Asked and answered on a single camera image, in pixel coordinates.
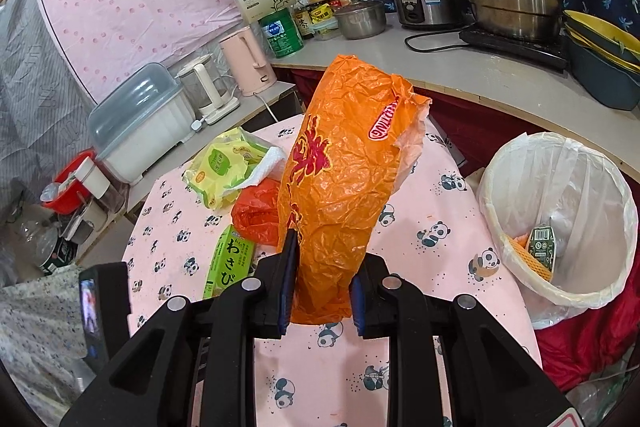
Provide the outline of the white dish rack box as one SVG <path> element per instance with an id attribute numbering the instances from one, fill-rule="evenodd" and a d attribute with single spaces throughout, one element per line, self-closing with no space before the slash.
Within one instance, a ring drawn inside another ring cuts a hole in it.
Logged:
<path id="1" fill-rule="evenodd" d="M 98 161 L 116 179 L 134 185 L 191 138 L 194 120 L 183 84 L 163 65 L 149 63 L 91 111 L 88 130 Z"/>

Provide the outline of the yellow label jar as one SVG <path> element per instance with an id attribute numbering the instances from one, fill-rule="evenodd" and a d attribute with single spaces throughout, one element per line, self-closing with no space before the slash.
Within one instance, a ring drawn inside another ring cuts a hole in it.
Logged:
<path id="1" fill-rule="evenodd" d="M 316 30 L 322 24 L 335 22 L 333 9 L 328 0 L 309 0 L 307 12 L 313 30 Z"/>

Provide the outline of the green milk powder can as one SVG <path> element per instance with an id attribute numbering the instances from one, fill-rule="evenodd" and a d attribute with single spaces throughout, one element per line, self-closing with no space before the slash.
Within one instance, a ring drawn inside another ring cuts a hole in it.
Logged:
<path id="1" fill-rule="evenodd" d="M 284 8 L 264 16 L 258 20 L 258 25 L 275 57 L 282 58 L 303 49 L 303 39 L 289 9 Z"/>

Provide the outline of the pink panda tablecloth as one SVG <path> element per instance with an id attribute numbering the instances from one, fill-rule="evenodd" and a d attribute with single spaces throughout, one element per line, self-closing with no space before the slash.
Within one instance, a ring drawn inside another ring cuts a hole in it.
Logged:
<path id="1" fill-rule="evenodd" d="M 461 176 L 459 153 L 434 120 L 398 190 L 364 214 L 370 253 L 426 295 L 475 297 L 533 359 L 538 343 L 514 277 Z M 202 299 L 229 208 L 209 209 L 181 169 L 161 176 L 145 199 L 124 259 L 129 328 L 137 332 L 169 298 Z M 262 426 L 382 426 L 390 357 L 384 339 L 360 338 L 344 275 L 319 308 L 297 303 L 283 338 L 255 345 L 257 421 Z"/>

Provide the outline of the red orange plastic bag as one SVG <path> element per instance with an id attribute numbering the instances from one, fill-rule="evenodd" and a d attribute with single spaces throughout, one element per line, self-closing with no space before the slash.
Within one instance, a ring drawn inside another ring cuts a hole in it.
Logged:
<path id="1" fill-rule="evenodd" d="M 243 188 L 231 210 L 233 228 L 243 239 L 276 247 L 279 244 L 280 182 L 270 178 Z"/>

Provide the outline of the green milk carton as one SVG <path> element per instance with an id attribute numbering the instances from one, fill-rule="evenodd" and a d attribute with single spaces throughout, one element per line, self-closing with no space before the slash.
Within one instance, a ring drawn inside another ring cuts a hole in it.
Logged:
<path id="1" fill-rule="evenodd" d="M 530 231 L 526 251 L 549 272 L 553 272 L 556 258 L 556 240 L 551 225 L 537 225 Z"/>

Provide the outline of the red plastic basin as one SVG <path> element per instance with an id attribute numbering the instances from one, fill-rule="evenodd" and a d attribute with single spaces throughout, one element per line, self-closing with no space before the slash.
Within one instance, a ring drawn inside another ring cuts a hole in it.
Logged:
<path id="1" fill-rule="evenodd" d="M 41 202 L 44 208 L 50 209 L 58 215 L 65 216 L 74 213 L 84 202 L 88 202 L 91 193 L 75 176 L 76 170 L 85 159 L 93 160 L 96 152 L 89 148 L 83 150 L 60 171 L 53 179 L 53 185 L 58 189 L 51 200 Z"/>

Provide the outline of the pink electric kettle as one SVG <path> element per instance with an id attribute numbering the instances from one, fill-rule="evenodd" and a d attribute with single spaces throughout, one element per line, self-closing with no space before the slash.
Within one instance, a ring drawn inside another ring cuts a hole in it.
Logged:
<path id="1" fill-rule="evenodd" d="M 220 47 L 242 95 L 258 94 L 277 81 L 276 74 L 250 26 L 245 26 L 221 39 Z"/>

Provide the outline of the green wasabi box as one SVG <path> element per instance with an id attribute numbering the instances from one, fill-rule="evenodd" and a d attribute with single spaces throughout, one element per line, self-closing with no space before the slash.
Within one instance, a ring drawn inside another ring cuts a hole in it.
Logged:
<path id="1" fill-rule="evenodd" d="M 233 225 L 228 225 L 218 239 L 210 262 L 203 298 L 220 295 L 226 288 L 242 281 L 250 273 L 255 243 L 244 239 Z"/>

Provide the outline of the orange snack bag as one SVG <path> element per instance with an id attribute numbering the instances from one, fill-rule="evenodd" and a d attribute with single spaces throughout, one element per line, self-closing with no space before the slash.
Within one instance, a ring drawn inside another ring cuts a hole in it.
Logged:
<path id="1" fill-rule="evenodd" d="M 350 317 L 349 284 L 386 202 L 422 154 L 431 100 L 353 55 L 323 74 L 282 174 L 282 234 L 295 231 L 296 324 Z"/>

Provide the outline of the orange net bag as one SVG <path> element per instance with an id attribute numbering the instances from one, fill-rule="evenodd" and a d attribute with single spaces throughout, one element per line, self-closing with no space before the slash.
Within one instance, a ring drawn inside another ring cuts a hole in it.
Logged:
<path id="1" fill-rule="evenodd" d="M 552 279 L 552 272 L 525 248 L 527 241 L 526 237 L 518 236 L 516 239 L 508 237 L 508 239 L 511 247 L 518 254 L 518 257 L 520 257 L 521 260 L 529 267 L 529 269 L 536 273 L 538 277 L 550 282 Z"/>

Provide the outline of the small steel pot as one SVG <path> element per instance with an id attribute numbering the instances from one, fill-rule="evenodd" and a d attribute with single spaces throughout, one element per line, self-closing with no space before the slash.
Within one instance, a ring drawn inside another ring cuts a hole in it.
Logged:
<path id="1" fill-rule="evenodd" d="M 375 37 L 386 29 L 384 4 L 379 1 L 359 1 L 334 11 L 338 28 L 347 40 Z"/>

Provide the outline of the yellow green tissue pack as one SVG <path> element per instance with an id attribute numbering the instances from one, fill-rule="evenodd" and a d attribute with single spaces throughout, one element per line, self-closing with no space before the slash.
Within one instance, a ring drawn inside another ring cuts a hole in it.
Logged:
<path id="1" fill-rule="evenodd" d="M 244 188 L 280 173 L 285 159 L 281 147 L 234 128 L 204 147 L 182 179 L 205 207 L 217 210 L 235 202 Z"/>

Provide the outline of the stacked blue yellow basins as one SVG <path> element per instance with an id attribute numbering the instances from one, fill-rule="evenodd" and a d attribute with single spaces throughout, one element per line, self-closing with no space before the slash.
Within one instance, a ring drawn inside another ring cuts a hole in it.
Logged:
<path id="1" fill-rule="evenodd" d="M 563 13 L 570 75 L 602 105 L 630 112 L 639 105 L 639 40 L 583 12 Z"/>

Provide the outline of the white tumbler cup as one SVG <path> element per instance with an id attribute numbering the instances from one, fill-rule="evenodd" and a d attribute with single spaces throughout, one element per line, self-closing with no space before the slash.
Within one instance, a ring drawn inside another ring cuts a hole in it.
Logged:
<path id="1" fill-rule="evenodd" d="M 111 186 L 110 180 L 91 157 L 86 157 L 81 161 L 74 171 L 74 177 L 97 199 L 102 198 Z"/>

